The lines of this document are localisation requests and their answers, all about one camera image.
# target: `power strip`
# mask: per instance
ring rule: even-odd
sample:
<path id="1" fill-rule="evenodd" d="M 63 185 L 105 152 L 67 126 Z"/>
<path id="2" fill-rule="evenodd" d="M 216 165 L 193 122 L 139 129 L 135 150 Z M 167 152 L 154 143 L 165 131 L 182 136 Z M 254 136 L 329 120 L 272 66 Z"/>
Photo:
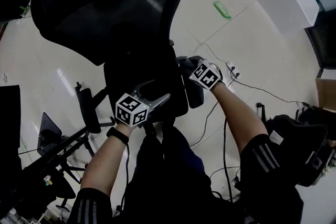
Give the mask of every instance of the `power strip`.
<path id="1" fill-rule="evenodd" d="M 232 63 L 232 62 L 227 62 L 226 63 L 226 67 L 228 68 L 229 70 L 229 78 L 230 77 L 230 73 L 232 75 L 233 78 L 240 78 L 242 73 L 239 72 L 239 70 L 237 69 L 237 67 Z"/>

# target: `mesh backrest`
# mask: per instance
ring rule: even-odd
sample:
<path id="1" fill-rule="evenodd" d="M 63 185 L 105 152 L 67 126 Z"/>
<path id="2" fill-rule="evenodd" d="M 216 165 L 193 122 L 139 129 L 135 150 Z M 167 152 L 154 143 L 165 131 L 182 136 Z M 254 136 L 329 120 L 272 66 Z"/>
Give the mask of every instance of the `mesh backrest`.
<path id="1" fill-rule="evenodd" d="M 32 0 L 33 20 L 46 39 L 100 65 L 139 47 L 169 43 L 180 0 Z"/>

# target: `black wrist strap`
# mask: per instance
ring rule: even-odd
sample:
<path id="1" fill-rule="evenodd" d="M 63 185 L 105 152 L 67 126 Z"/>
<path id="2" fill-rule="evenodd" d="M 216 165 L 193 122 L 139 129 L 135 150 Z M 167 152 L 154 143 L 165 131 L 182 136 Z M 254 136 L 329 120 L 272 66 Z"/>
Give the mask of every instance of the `black wrist strap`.
<path id="1" fill-rule="evenodd" d="M 110 128 L 110 130 L 107 132 L 106 136 L 107 137 L 115 136 L 116 138 L 120 139 L 121 142 L 124 143 L 125 145 L 127 145 L 128 141 L 129 141 L 129 138 L 126 135 L 124 135 L 123 133 L 119 132 L 114 127 Z"/>

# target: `tile floor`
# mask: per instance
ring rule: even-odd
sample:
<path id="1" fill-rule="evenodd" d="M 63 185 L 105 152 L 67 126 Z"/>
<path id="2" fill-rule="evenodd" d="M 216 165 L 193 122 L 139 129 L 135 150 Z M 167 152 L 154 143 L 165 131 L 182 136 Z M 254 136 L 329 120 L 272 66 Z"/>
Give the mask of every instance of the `tile floor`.
<path id="1" fill-rule="evenodd" d="M 221 1 L 232 19 L 223 18 L 213 7 L 213 1 Z M 305 32 L 281 35 L 255 0 L 182 0 L 171 27 L 171 39 L 175 42 L 177 56 L 201 55 L 216 62 L 223 70 L 226 70 L 223 61 L 232 61 L 242 75 L 241 82 L 264 88 L 286 100 L 317 104 L 314 79 L 319 67 Z M 0 41 L 0 72 L 7 76 L 7 85 L 19 84 L 21 88 L 21 152 L 36 148 L 43 112 L 51 117 L 64 135 L 71 135 L 84 126 L 73 89 L 77 81 L 89 87 L 92 94 L 105 86 L 103 66 L 97 67 L 75 52 L 43 39 L 31 18 L 8 24 Z M 224 75 L 229 80 L 228 73 L 224 72 Z M 1 80 L 0 85 L 5 85 L 5 82 Z M 237 83 L 233 83 L 230 89 L 253 109 L 256 102 L 264 103 L 268 116 L 295 114 L 295 103 L 286 104 L 262 91 Z M 203 106 L 190 110 L 187 115 L 176 120 L 175 126 L 190 143 L 198 141 L 202 135 L 205 118 L 214 104 L 214 97 L 206 92 Z M 112 110 L 108 98 L 97 111 L 101 121 L 109 120 Z M 218 106 L 208 119 L 202 142 L 193 148 L 202 158 L 208 175 L 223 166 L 223 124 L 224 114 Z M 94 150 L 105 141 L 106 131 L 91 136 Z M 143 131 L 137 129 L 130 139 L 131 176 L 143 138 Z M 113 209 L 120 204 L 125 188 L 126 156 L 125 153 L 112 192 Z M 23 166 L 27 166 L 39 155 L 31 152 L 20 157 Z M 228 166 L 239 166 L 238 150 L 230 131 L 226 158 Z M 81 148 L 70 161 L 73 165 L 84 167 L 90 161 L 90 156 Z M 229 170 L 231 179 L 237 170 Z M 78 191 L 78 184 L 66 177 L 74 190 Z M 212 188 L 227 197 L 227 182 L 223 171 L 213 176 Z M 59 214 L 55 204 L 60 204 L 60 200 L 50 205 Z M 313 223 L 307 218 L 306 220 L 304 223 Z"/>

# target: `forearm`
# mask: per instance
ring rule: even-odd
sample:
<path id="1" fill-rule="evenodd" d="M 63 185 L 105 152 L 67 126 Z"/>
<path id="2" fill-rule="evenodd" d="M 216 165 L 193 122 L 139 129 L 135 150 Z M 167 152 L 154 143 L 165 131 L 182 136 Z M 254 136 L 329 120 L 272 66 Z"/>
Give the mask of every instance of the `forearm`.
<path id="1" fill-rule="evenodd" d="M 115 129 L 128 137 L 133 130 L 124 124 L 118 124 Z M 110 196 L 124 150 L 125 144 L 110 136 L 87 166 L 80 188 L 94 188 Z"/>
<path id="2" fill-rule="evenodd" d="M 258 115 L 224 84 L 217 83 L 211 91 L 224 111 L 239 153 L 253 137 L 267 134 Z"/>

